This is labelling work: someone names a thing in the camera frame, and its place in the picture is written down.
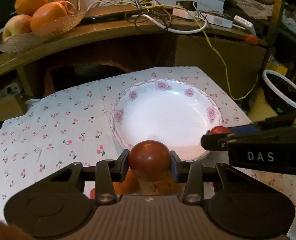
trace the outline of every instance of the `white plate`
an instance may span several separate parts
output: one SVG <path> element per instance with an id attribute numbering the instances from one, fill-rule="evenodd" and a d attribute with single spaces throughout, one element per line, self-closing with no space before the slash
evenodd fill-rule
<path id="1" fill-rule="evenodd" d="M 182 160 L 204 158 L 201 137 L 222 116 L 202 90 L 172 79 L 150 79 L 122 92 L 110 115 L 112 131 L 123 148 L 145 140 L 164 143 Z"/>

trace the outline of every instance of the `screw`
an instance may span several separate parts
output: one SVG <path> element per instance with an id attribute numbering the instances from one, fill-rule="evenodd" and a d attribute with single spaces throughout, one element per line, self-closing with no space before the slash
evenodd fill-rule
<path id="1" fill-rule="evenodd" d="M 103 203 L 110 202 L 112 199 L 113 199 L 113 196 L 109 193 L 101 194 L 98 198 L 98 200 Z"/>
<path id="2" fill-rule="evenodd" d="M 201 200 L 201 196 L 198 194 L 188 194 L 185 197 L 185 200 L 191 204 L 199 202 Z"/>

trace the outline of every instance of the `cherry print tablecloth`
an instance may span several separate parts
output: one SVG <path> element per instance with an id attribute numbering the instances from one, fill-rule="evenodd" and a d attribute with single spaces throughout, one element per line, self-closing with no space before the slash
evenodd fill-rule
<path id="1" fill-rule="evenodd" d="M 21 117 L 7 120 L 0 130 L 0 220 L 6 201 L 20 190 L 72 162 L 95 165 L 122 152 L 110 128 L 112 104 L 127 87 L 152 78 L 188 82 L 205 91 L 221 110 L 224 125 L 251 121 L 234 101 L 197 67 L 152 68 L 123 74 L 56 92 L 32 103 Z M 211 153 L 202 163 L 228 162 L 226 152 Z M 242 169 L 287 195 L 296 206 L 296 178 L 291 175 Z M 94 187 L 88 182 L 84 193 Z M 205 183 L 205 197 L 214 194 Z M 296 239 L 296 218 L 288 234 Z"/>

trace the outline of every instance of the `yellow cable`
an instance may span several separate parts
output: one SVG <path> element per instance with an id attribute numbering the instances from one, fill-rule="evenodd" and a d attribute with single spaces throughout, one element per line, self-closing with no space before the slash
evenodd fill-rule
<path id="1" fill-rule="evenodd" d="M 112 3 L 112 2 L 109 2 L 109 1 L 97 1 L 97 2 L 94 2 L 93 4 L 91 4 L 89 7 L 88 7 L 88 10 L 90 8 L 92 8 L 94 5 L 96 5 L 97 3 L 102 3 L 102 2 L 105 2 L 105 3 L 109 3 L 109 4 L 112 4 L 112 5 L 123 5 L 123 4 L 129 4 L 129 5 L 132 5 L 134 7 L 136 7 L 136 4 L 133 3 L 133 2 L 127 2 L 127 1 L 121 1 L 121 2 L 117 2 L 117 3 Z M 191 17 L 192 19 L 197 23 L 197 25 L 202 28 L 201 24 L 199 23 L 199 21 L 185 8 L 181 7 L 181 6 L 177 6 L 177 5 L 169 5 L 169 4 L 157 4 L 157 5 L 152 5 L 152 6 L 142 6 L 144 9 L 153 9 L 153 8 L 157 8 L 157 7 L 162 7 L 162 8 L 177 8 L 177 9 L 181 9 L 181 10 L 185 10 Z M 234 98 L 232 96 L 232 93 L 231 93 L 231 88 L 230 88 L 230 83 L 229 83 L 229 77 L 228 77 L 228 67 L 227 67 L 227 64 L 226 62 L 224 61 L 223 57 L 221 56 L 221 54 L 219 53 L 219 51 L 217 51 L 212 45 L 211 45 L 211 42 L 209 41 L 209 38 L 206 34 L 205 31 L 202 31 L 205 38 L 206 38 L 206 41 L 208 43 L 208 45 L 210 46 L 210 48 L 219 56 L 219 58 L 221 59 L 224 67 L 225 67 L 225 74 L 226 74 L 226 79 L 227 79 L 227 85 L 228 85 L 228 90 L 229 90 L 229 94 L 230 94 L 230 97 L 233 99 L 233 100 L 241 100 L 241 99 L 244 99 L 246 98 L 254 89 L 255 85 L 257 84 L 257 81 L 258 81 L 258 75 L 256 77 L 256 81 L 255 83 L 253 84 L 251 90 L 243 97 L 241 98 Z"/>

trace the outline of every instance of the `red object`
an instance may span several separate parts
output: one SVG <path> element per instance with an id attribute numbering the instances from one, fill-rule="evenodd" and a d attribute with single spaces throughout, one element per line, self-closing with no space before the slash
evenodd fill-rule
<path id="1" fill-rule="evenodd" d="M 96 199 L 96 188 L 95 187 L 92 190 L 90 190 L 89 197 L 91 199 Z"/>
<path id="2" fill-rule="evenodd" d="M 259 40 L 257 36 L 254 36 L 252 34 L 248 35 L 245 39 L 244 39 L 245 43 L 249 44 L 249 45 L 257 45 Z"/>
<path id="3" fill-rule="evenodd" d="M 129 153 L 129 168 L 144 181 L 155 182 L 166 177 L 170 170 L 170 152 L 161 142 L 143 141 Z"/>
<path id="4" fill-rule="evenodd" d="M 224 126 L 215 126 L 211 129 L 211 131 L 209 132 L 209 134 L 215 134 L 215 133 L 231 133 L 231 131 Z"/>

